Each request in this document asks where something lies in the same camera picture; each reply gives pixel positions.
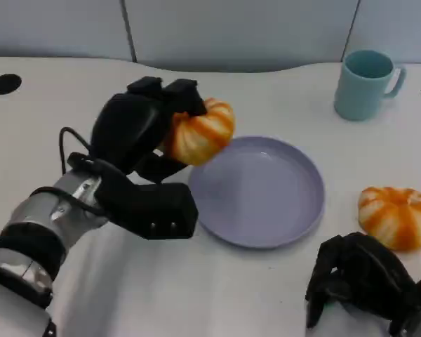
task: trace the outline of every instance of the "mug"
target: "mug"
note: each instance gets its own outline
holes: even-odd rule
[[[400,69],[394,88],[385,93],[395,69]],[[363,121],[373,117],[384,98],[395,97],[406,79],[406,68],[378,51],[354,51],[342,64],[334,108],[343,118]]]

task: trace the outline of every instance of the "black cable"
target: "black cable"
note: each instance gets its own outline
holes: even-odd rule
[[[33,193],[31,193],[30,196],[38,194],[38,193],[54,194],[56,197],[59,197],[61,199],[64,199],[65,201],[68,201],[72,206],[77,206],[80,209],[83,209],[84,211],[92,213],[94,216],[106,216],[105,211],[103,211],[102,209],[98,209],[96,207],[87,205],[86,203],[72,196],[70,193],[67,193],[66,191],[61,190],[57,187],[53,187],[53,186],[40,187],[36,189],[35,191],[33,191]]]
[[[66,165],[65,165],[65,153],[64,153],[64,134],[66,132],[73,135],[89,152],[91,152],[91,146],[84,140],[83,137],[81,137],[79,133],[77,133],[73,128],[64,126],[59,131],[59,154],[61,158],[61,171],[63,175],[67,172]]]

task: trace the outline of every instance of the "orange and white striped pumpkin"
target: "orange and white striped pumpkin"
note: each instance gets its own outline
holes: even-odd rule
[[[209,98],[207,113],[191,117],[175,113],[164,152],[184,164],[201,165],[226,147],[234,133],[234,113],[228,103]]]
[[[390,249],[421,247],[421,193],[410,188],[369,187],[359,199],[360,226]]]

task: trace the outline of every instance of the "plate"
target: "plate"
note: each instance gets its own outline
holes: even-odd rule
[[[192,170],[189,187],[200,223],[239,246],[289,244],[316,227],[323,214],[324,184],[314,163],[271,138],[233,139]]]

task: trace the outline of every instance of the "wall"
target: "wall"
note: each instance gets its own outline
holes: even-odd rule
[[[250,72],[339,61],[357,0],[126,4],[139,62],[168,69]]]
[[[255,72],[360,48],[421,62],[421,0],[0,0],[0,55]]]
[[[421,0],[361,0],[347,50],[365,48],[421,62]]]
[[[0,0],[0,55],[131,60],[119,0]]]

